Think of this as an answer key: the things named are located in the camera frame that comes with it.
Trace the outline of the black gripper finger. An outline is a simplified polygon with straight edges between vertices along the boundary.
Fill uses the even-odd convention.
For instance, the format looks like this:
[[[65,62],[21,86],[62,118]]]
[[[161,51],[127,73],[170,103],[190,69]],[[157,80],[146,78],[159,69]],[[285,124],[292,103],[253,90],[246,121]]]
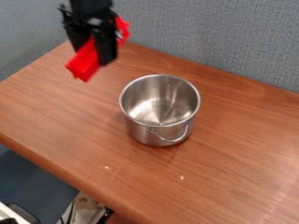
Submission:
[[[102,66],[118,58],[118,35],[113,24],[103,24],[95,31],[98,58]]]
[[[65,29],[75,51],[78,51],[91,37],[91,25],[89,23],[66,22]]]

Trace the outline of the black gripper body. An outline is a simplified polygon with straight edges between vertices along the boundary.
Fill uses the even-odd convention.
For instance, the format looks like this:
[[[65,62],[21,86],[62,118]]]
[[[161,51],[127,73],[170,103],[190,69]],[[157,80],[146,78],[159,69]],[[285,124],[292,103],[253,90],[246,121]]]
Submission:
[[[62,3],[59,11],[63,17],[63,27],[66,22],[91,23],[97,19],[101,23],[115,22],[118,14],[113,11],[114,0],[67,0]]]

